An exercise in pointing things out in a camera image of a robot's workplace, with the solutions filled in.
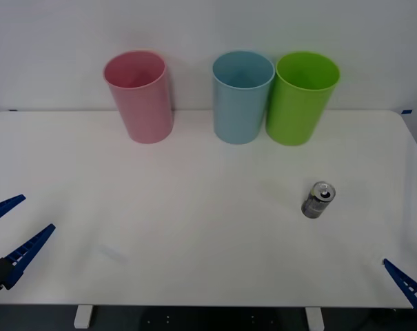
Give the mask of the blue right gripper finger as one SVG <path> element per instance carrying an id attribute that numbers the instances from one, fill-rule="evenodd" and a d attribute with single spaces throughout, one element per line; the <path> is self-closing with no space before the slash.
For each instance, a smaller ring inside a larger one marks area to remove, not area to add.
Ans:
<path id="1" fill-rule="evenodd" d="M 417 309 L 417 282 L 398 269 L 388 259 L 383 260 L 383 265 L 395 284 L 400 288 L 414 309 Z"/>

